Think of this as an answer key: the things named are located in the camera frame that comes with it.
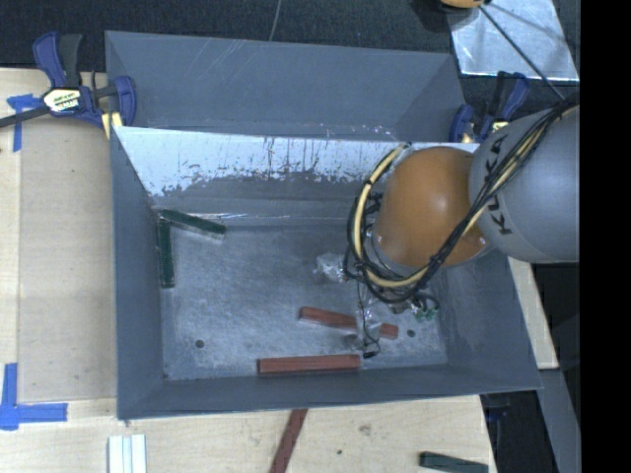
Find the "white wire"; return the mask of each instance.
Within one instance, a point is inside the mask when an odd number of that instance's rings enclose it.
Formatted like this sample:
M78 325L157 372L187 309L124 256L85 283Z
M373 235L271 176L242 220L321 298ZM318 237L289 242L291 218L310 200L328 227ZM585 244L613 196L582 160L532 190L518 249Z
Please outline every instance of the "white wire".
M280 6L283 3L283 0L278 0L276 3L276 14L274 15L274 23L272 25L272 30L269 33L268 41L271 42L272 38L274 38L274 34L276 33L276 25L278 24L278 16L280 15Z

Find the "metal sheet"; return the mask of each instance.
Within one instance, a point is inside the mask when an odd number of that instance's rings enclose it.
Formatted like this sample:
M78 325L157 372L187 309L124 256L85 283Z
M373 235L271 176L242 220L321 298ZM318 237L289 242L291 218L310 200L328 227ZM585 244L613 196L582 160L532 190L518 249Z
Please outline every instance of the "metal sheet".
M493 0L485 10L551 81L578 81L552 0ZM460 72L496 76L499 70L538 74L478 10L448 15Z

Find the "black floor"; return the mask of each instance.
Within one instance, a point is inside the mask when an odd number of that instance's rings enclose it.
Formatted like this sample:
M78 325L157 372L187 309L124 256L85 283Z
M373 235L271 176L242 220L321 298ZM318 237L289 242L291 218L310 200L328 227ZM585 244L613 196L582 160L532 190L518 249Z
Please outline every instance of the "black floor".
M553 0L577 70L581 69L581 0ZM46 32L85 36L81 70L105 70L104 31L269 38L278 0L0 0L0 66L32 67L32 43ZM433 0L282 0L274 40L355 47L451 51L444 14ZM460 79L477 109L491 99L494 81ZM533 83L518 112L526 115L556 102ZM561 86L564 95L575 86ZM578 266L535 266L552 327L578 311ZM580 366L566 373L580 417ZM555 472L554 459L534 393L507 395L500 419L500 473ZM491 425L496 433L496 425Z

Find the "clamp handle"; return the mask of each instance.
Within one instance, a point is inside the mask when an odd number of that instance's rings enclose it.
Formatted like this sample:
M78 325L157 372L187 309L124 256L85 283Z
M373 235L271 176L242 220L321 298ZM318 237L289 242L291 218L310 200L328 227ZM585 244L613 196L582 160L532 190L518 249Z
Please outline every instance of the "clamp handle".
M59 49L59 32L49 32L38 38L33 44L33 55L37 68L50 81L51 88L61 88L66 85L66 73L61 64Z

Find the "green object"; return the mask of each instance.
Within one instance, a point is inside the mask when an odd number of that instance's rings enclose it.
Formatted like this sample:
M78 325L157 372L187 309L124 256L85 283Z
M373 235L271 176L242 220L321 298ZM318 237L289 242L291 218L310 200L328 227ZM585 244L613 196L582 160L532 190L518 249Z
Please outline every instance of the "green object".
M223 235L226 232L224 225L200 217L189 216L177 210L161 210L158 213L158 217L160 221L167 222L175 228L199 233L200 235Z
M175 267L172 250L171 228L179 228L200 235L221 237L226 227L207 219L189 216L177 210L161 210L158 213L158 252L160 257L160 285L175 286Z
M435 452L421 452L418 464L425 468L446 471L447 473L489 473L489 467L486 464Z
M158 252L160 258L160 285L163 288L175 286L174 256L171 250L171 225L158 220Z

